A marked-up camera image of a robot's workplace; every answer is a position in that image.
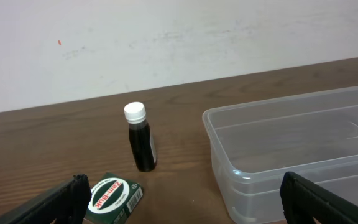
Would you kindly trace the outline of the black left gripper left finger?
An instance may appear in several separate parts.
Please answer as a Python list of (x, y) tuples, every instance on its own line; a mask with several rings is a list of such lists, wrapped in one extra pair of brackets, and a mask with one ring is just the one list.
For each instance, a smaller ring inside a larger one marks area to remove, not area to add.
[(90, 200), (88, 177), (75, 175), (1, 215), (0, 224), (82, 224)]

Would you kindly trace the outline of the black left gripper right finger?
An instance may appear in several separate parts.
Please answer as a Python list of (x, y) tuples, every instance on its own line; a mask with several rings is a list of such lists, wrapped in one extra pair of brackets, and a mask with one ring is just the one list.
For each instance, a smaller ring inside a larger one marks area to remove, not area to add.
[(280, 186), (288, 224), (358, 224), (358, 206), (308, 179), (286, 172)]

